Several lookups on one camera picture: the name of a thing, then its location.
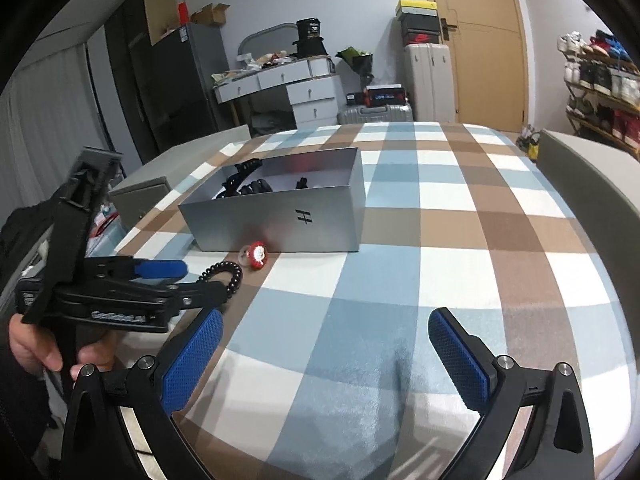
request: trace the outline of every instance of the red object on refrigerator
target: red object on refrigerator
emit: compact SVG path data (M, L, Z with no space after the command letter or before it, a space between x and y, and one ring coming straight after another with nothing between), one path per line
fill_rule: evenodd
M189 23L189 11L187 10L187 2L180 2L178 4L178 15L180 16L180 25L186 25Z

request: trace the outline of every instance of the finger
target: finger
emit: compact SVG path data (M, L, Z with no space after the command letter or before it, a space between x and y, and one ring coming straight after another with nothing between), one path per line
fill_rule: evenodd
M100 341L83 346L78 352L78 363L95 365L112 364L116 353L117 334L109 330Z
M71 373L71 378L74 381L78 380L78 374L80 373L80 370L82 369L84 365L73 365L71 367L70 373ZM109 370L111 370L111 367L113 366L113 362L111 362L111 364L105 364L105 365L98 365L98 370L100 370L101 372L107 372Z
M38 363L59 372L62 355L56 345L56 338L47 329L22 322L22 315L15 314L9 322L11 349L16 360L28 371L34 373Z

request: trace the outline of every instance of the plaid tablecloth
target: plaid tablecloth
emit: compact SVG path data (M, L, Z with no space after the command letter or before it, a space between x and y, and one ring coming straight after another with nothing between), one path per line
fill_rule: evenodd
M220 348L174 415L202 461L221 480L437 478L477 420L428 339L429 314L447 306L494 354L574 367L601 475L635 404L628 329L572 212L494 130L378 123L230 144L118 250L183 258L194 281L237 258L193 243L177 204L199 182L254 156L348 146L362 150L366 181L360 252L271 253L246 274ZM496 478L525 422L518 418Z

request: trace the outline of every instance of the black bucket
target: black bucket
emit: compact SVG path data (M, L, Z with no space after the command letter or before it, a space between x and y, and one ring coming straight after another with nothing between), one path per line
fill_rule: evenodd
M320 20L317 18L299 20L296 25L298 26L298 39L300 41L320 37Z
M324 38L308 38L306 40L295 41L293 44L298 48L298 58L327 56L323 41Z

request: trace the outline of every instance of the door handle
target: door handle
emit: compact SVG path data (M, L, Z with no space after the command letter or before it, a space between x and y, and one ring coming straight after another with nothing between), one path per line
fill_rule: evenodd
M441 18L440 19L440 23L442 24L442 39L444 41L449 41L449 31L450 30L458 30L458 26L457 25L449 25L449 23L447 23L447 19L446 18Z

